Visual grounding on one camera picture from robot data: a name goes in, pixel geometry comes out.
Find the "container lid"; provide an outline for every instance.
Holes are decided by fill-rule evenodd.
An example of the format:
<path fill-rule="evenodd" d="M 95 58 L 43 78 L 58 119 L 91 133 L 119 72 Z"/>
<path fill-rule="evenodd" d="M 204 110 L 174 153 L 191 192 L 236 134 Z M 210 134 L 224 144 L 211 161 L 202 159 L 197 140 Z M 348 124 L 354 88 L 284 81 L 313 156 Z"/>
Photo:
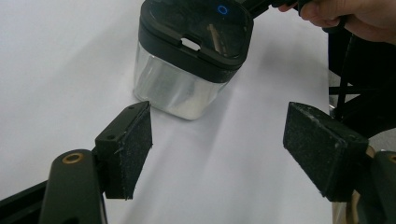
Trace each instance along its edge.
<path fill-rule="evenodd" d="M 146 0 L 139 42 L 187 72 L 227 82 L 248 56 L 252 28 L 250 14 L 234 0 Z"/>

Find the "white table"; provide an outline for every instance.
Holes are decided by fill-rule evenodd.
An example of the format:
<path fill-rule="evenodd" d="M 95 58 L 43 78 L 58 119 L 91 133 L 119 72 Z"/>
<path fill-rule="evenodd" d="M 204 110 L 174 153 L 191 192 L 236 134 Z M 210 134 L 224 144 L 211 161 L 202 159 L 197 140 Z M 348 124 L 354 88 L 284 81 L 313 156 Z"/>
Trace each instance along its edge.
<path fill-rule="evenodd" d="M 0 2 L 0 199 L 48 178 L 132 94 L 138 1 Z M 331 223 L 282 145 L 289 101 L 328 109 L 327 36 L 295 11 L 255 20 L 247 61 L 203 117 L 152 109 L 153 149 L 109 223 Z"/>

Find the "blue indicator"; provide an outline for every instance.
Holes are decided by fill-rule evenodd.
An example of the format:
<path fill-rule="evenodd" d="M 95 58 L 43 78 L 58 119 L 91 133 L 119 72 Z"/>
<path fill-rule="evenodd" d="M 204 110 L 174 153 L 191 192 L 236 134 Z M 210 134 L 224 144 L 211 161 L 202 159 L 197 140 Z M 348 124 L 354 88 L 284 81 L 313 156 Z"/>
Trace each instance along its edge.
<path fill-rule="evenodd" d="M 218 6 L 218 12 L 222 15 L 226 15 L 228 13 L 228 8 L 225 6 Z"/>

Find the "plastic container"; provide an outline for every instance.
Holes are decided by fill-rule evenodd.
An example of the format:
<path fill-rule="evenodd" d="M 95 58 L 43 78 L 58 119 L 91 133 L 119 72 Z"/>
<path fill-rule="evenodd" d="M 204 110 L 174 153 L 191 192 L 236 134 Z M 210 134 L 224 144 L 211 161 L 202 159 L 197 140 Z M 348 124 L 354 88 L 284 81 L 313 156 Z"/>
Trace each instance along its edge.
<path fill-rule="evenodd" d="M 183 119 L 200 118 L 245 61 L 252 27 L 234 0 L 146 0 L 135 96 Z"/>

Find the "finger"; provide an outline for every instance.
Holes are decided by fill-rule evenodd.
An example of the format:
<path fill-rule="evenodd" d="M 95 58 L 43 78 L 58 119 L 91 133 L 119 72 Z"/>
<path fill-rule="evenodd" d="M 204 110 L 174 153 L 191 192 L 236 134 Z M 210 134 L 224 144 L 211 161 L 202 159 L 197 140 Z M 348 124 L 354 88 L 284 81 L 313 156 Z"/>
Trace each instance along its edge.
<path fill-rule="evenodd" d="M 338 23 L 340 22 L 339 18 L 336 18 L 334 20 L 310 20 L 312 24 L 321 27 L 321 28 L 330 28 L 330 27 L 334 27 L 337 26 Z"/>
<path fill-rule="evenodd" d="M 370 1 L 370 0 L 323 0 L 310 2 L 312 6 L 318 11 L 318 15 L 322 19 L 331 19 L 339 16 L 357 14 L 366 12 L 368 10 L 373 10 L 375 4 L 380 4 L 380 1 Z"/>
<path fill-rule="evenodd" d="M 288 6 L 287 4 L 282 5 L 282 6 L 278 7 L 277 9 L 278 9 L 279 11 L 281 11 L 281 12 L 286 12 L 286 11 L 291 10 L 291 9 L 294 8 L 295 6 L 297 6 L 297 2 L 294 3 L 294 4 L 292 4 L 292 5 L 290 5 L 290 6 Z"/>
<path fill-rule="evenodd" d="M 396 44 L 395 31 L 369 25 L 353 15 L 348 16 L 345 28 L 352 34 L 368 41 Z"/>
<path fill-rule="evenodd" d="M 309 2 L 305 4 L 300 11 L 300 16 L 305 21 L 317 21 L 322 19 L 319 16 L 318 4 L 314 2 Z"/>

